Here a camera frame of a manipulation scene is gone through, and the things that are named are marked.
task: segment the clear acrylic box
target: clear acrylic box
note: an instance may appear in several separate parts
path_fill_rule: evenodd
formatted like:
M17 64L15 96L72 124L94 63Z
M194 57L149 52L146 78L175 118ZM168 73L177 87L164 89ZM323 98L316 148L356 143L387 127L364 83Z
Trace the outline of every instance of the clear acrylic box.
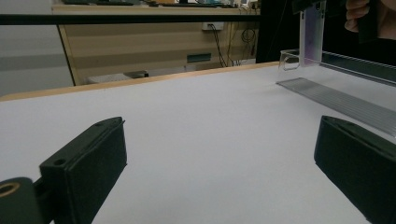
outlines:
M322 52L281 51L277 84L396 137L396 67Z

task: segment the black strip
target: black strip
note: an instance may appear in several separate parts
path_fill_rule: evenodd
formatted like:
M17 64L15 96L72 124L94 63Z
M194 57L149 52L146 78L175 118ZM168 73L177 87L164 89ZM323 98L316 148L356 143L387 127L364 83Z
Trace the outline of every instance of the black strip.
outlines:
M259 21L260 15L0 15L0 25L71 25L169 23L202 21Z
M58 30L58 35L62 36L61 35L61 30L59 29L59 26L56 26L56 27L57 27L57 30ZM66 56L67 55L66 47L64 46L64 41L62 39L61 39L61 43L62 43L62 49L64 50L64 57L66 58L66 62L67 62L67 68L69 69L70 77L72 77L72 80L73 80L73 86L76 86L76 81L75 81L74 76L73 76L72 67L70 66L69 57Z

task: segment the person's hand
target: person's hand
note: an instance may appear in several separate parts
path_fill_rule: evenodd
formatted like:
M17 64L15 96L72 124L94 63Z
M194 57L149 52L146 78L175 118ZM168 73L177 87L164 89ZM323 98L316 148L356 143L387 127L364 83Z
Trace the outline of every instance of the person's hand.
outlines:
M351 32L358 32L358 19L365 16L370 8L370 0L346 1L345 27ZM396 0L378 0L377 3L378 37L396 40Z

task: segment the power outlet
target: power outlet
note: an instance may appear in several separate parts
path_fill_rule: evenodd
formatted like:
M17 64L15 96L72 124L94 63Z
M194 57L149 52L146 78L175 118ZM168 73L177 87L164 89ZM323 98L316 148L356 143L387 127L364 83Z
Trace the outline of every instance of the power outlet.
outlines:
M203 22L202 23L202 30L212 30L212 26L214 25L216 30L223 30L224 29L224 21L213 21L213 22Z

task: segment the wall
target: wall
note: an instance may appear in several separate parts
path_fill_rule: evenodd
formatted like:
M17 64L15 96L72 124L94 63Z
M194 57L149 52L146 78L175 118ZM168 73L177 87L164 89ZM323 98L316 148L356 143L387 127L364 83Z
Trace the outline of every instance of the wall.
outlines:
M50 0L0 0L0 14L51 14ZM2 26L0 96L73 86L56 26Z

